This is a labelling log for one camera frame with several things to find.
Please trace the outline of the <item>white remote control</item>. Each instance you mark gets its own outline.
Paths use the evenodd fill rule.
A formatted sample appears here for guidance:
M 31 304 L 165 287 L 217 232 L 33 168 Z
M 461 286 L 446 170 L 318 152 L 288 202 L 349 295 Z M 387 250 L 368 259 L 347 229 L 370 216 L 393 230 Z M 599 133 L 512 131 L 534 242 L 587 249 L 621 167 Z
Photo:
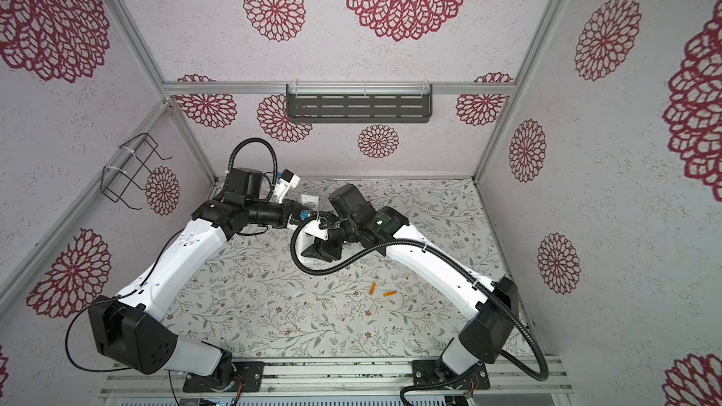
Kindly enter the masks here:
M 316 215 L 320 211 L 320 198 L 317 195 L 300 195 L 298 202 L 302 205 L 302 213 Z

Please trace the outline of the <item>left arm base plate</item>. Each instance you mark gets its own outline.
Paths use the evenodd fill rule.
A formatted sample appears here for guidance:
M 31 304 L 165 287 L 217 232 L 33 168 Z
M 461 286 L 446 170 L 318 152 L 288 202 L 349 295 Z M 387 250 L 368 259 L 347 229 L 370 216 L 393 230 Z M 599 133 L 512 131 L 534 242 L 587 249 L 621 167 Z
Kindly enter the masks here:
M 189 394 L 256 393 L 261 389 L 264 369 L 263 362 L 227 362 L 209 377 L 197 374 L 187 375 L 182 392 Z

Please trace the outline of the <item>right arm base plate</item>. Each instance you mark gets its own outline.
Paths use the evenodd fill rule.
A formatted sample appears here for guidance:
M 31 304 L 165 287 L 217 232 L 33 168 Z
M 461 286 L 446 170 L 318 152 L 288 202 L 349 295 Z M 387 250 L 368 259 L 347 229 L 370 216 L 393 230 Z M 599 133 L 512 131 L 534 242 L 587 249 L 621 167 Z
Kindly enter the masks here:
M 464 391 L 487 390 L 490 378 L 483 363 L 473 366 L 466 377 L 461 378 L 437 360 L 416 359 L 411 363 L 414 385 L 443 385 L 443 388 Z

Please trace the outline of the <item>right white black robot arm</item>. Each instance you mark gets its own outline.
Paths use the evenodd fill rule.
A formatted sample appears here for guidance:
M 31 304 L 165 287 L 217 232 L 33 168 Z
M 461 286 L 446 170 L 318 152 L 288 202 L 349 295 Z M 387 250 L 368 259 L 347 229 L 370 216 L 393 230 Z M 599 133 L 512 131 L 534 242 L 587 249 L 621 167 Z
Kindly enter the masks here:
M 400 212 L 374 209 L 353 184 L 338 188 L 329 201 L 346 236 L 412 270 L 467 319 L 441 354 L 442 368 L 461 374 L 477 362 L 496 362 L 519 320 L 519 292 L 511 279 L 494 280 L 464 266 Z

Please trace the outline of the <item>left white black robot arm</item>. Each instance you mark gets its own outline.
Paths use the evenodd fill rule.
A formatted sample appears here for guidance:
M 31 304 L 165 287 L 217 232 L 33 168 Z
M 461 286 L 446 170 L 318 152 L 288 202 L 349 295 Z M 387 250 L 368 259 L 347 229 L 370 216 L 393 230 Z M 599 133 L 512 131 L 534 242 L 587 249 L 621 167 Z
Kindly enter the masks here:
M 155 263 L 116 296 L 99 296 L 88 308 L 101 355 L 143 374 L 186 372 L 217 388 L 234 377 L 232 355 L 214 345 L 181 338 L 163 323 L 178 293 L 207 259 L 248 225 L 287 227 L 287 193 L 300 179 L 289 170 L 276 176 L 270 197 L 259 196 L 255 170 L 231 169 L 222 190 L 206 200 Z

